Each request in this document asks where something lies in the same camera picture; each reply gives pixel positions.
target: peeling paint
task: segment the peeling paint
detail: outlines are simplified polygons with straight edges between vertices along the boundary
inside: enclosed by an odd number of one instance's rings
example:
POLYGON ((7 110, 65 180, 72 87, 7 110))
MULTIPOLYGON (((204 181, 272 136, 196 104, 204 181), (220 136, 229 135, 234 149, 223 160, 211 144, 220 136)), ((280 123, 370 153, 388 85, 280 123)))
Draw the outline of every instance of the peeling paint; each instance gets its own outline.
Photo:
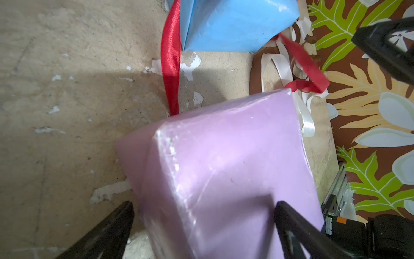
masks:
POLYGON ((180 68, 184 72, 184 76, 187 78, 188 81, 194 80, 193 71, 200 66, 201 61, 202 61, 195 52, 193 52, 193 54, 195 55, 195 57, 194 57, 194 60, 191 62, 190 66, 187 66, 184 63, 180 65, 180 68))
MULTIPOLYGON (((200 57, 195 52, 193 52, 193 54, 195 55, 195 57, 193 61, 191 62, 190 66, 187 66, 184 63, 180 64, 180 69, 182 70, 182 72, 184 73, 184 76, 187 78, 188 81, 194 80, 193 71, 196 68, 198 68, 202 62, 200 57)), ((161 59, 157 59, 157 60, 153 59, 152 67, 145 67, 144 73, 162 75, 161 59)))
POLYGON ((130 81, 130 82, 134 82, 135 81, 132 78, 127 78, 127 77, 119 77, 119 79, 127 80, 127 81, 130 81))
POLYGON ((54 75, 52 77, 52 81, 56 81, 56 80, 62 80, 62 77, 60 75, 54 75))
POLYGON ((162 75, 162 69, 161 69, 161 59, 153 59, 152 60, 152 67, 145 67, 144 69, 145 74, 157 74, 162 75))
POLYGON ((113 194, 120 194, 122 192, 128 191, 131 189, 131 185, 128 180, 117 182, 114 184, 108 184, 104 187, 95 189, 92 194, 91 199, 89 200, 90 204, 100 203, 103 200, 111 200, 113 194))
POLYGON ((200 93, 194 91, 194 98, 193 98, 194 105, 201 104, 203 100, 204 100, 203 96, 201 96, 200 93))
POLYGON ((61 131, 60 129, 51 128, 51 127, 42 127, 42 128, 34 129, 34 132, 36 132, 38 134, 40 134, 40 133, 49 133, 49 132, 52 132, 52 131, 59 131, 59 133, 66 134, 66 132, 61 131))
POLYGON ((53 106, 52 110, 50 112, 48 112, 48 114, 53 114, 55 112, 60 111, 59 107, 57 105, 53 106))
POLYGON ((164 9, 169 12, 170 11, 170 4, 168 3, 168 0, 164 0, 164 9))

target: stained floor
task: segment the stained floor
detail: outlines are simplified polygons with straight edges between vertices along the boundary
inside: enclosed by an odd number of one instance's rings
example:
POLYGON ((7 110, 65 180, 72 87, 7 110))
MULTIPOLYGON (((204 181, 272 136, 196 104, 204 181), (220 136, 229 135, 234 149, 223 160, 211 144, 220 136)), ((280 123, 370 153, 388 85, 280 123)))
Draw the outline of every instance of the stained floor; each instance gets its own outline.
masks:
MULTIPOLYGON (((164 0, 1 2, 1 258, 54 258, 134 200, 114 143, 168 116, 167 14, 164 0)), ((182 111, 248 95, 250 54, 183 61, 182 111)), ((135 220, 126 256, 150 258, 142 230, 135 220)))

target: plastic wrap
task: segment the plastic wrap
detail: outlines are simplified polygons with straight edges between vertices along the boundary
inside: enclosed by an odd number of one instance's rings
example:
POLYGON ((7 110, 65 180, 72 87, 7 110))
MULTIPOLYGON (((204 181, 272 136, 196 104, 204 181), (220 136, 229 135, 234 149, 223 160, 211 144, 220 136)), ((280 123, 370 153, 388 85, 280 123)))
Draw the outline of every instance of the plastic wrap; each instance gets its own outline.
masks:
POLYGON ((285 200, 323 225, 290 89, 179 114, 116 143, 157 258, 283 258, 285 200))
POLYGON ((358 220, 356 216, 356 210, 354 205, 354 196, 355 191, 351 190, 349 184, 347 184, 347 189, 345 190, 344 197, 343 197, 343 204, 340 216, 342 218, 348 218, 350 220, 358 220))

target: red ribbon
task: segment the red ribbon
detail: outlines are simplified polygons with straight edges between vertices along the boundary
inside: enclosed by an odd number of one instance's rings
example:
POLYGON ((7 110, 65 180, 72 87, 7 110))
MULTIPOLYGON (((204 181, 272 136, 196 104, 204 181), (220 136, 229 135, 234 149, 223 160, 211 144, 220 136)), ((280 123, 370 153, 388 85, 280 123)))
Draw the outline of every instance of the red ribbon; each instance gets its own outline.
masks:
MULTIPOLYGON (((165 93, 171 115, 180 113, 178 105, 178 88, 180 85, 181 39, 180 39, 180 0, 175 0, 165 22, 161 39, 161 68, 164 80, 165 93)), ((323 93, 329 86, 328 79, 320 71, 318 65, 298 43, 289 40, 283 34, 279 34, 286 48, 302 66, 309 79, 295 80, 288 83, 285 88, 292 91, 303 90, 305 92, 323 93)))
POLYGON ((282 38, 287 50, 293 57, 295 57, 311 80, 294 80, 293 82, 288 83, 285 88, 292 89, 292 92, 302 90, 304 92, 315 92, 317 94, 322 94, 328 88, 329 80, 319 69, 318 65, 297 42, 291 41, 281 33, 279 33, 279 36, 282 38))
POLYGON ((161 68, 170 114, 180 113, 178 88, 180 85, 180 0, 175 0, 165 22, 161 39, 161 68))

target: blue wrapping paper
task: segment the blue wrapping paper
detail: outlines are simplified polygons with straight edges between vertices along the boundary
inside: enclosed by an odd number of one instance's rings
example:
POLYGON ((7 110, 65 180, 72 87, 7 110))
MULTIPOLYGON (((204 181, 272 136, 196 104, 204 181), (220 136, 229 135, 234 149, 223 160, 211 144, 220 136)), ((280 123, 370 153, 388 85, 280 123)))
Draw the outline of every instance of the blue wrapping paper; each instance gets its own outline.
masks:
POLYGON ((181 0, 180 12, 184 51, 256 52, 299 17, 296 0, 181 0))

